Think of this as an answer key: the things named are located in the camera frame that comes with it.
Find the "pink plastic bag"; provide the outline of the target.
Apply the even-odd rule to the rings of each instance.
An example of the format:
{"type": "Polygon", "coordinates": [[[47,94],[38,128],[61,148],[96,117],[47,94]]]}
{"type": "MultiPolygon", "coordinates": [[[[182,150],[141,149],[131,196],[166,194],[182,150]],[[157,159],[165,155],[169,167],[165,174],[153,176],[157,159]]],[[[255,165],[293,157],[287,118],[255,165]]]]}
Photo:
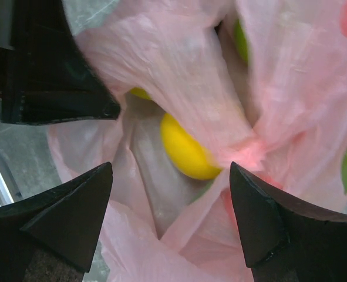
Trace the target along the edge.
{"type": "Polygon", "coordinates": [[[73,1],[75,42],[121,105],[48,129],[60,178],[104,162],[108,281],[251,281],[230,165],[315,205],[347,204],[347,1],[73,1]],[[130,93],[144,89],[151,100],[130,93]],[[168,157],[168,113],[217,177],[168,157]]]}

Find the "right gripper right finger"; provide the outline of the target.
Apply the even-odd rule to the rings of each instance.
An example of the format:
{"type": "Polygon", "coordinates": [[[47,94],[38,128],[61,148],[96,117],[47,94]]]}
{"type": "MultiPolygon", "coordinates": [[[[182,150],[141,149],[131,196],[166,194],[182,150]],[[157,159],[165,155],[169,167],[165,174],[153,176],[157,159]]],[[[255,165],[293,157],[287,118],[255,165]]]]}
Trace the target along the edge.
{"type": "Polygon", "coordinates": [[[236,163],[230,190],[254,281],[347,281],[347,214],[297,198],[236,163]]]}

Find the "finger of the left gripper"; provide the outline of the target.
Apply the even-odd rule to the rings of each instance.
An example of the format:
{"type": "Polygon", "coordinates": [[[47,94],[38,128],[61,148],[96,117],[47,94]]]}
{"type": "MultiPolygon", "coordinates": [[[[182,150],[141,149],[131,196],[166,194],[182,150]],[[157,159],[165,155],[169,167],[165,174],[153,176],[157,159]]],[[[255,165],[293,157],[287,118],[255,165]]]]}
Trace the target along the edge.
{"type": "Polygon", "coordinates": [[[120,105],[84,59],[62,1],[0,1],[0,122],[115,120],[120,105]]]}

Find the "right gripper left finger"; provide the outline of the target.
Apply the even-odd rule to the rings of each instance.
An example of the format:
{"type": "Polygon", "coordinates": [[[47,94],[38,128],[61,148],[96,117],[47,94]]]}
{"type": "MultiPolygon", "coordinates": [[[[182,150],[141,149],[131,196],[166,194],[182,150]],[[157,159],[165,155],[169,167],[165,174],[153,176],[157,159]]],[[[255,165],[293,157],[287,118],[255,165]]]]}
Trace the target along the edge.
{"type": "Polygon", "coordinates": [[[107,162],[0,207],[0,281],[82,281],[92,265],[112,183],[107,162]]]}

